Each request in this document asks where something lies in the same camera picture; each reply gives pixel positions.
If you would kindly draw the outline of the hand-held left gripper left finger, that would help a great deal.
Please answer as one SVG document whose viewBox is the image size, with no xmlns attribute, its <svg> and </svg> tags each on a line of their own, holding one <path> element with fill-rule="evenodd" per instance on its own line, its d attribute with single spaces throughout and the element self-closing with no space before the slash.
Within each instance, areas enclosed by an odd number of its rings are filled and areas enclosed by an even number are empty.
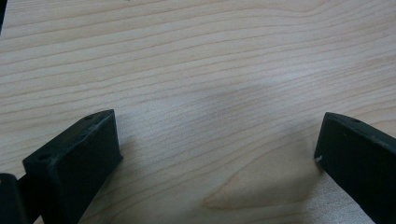
<svg viewBox="0 0 396 224">
<path fill-rule="evenodd" d="M 115 112 L 80 119 L 22 161 L 28 220 L 77 224 L 121 160 Z"/>
</svg>

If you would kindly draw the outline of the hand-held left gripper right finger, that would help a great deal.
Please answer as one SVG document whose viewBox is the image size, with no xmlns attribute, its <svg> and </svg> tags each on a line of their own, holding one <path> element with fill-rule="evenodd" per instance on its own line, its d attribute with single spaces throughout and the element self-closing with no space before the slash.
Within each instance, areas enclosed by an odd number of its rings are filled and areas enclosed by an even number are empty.
<svg viewBox="0 0 396 224">
<path fill-rule="evenodd" d="M 375 224 L 396 224 L 396 138 L 327 112 L 314 158 Z"/>
</svg>

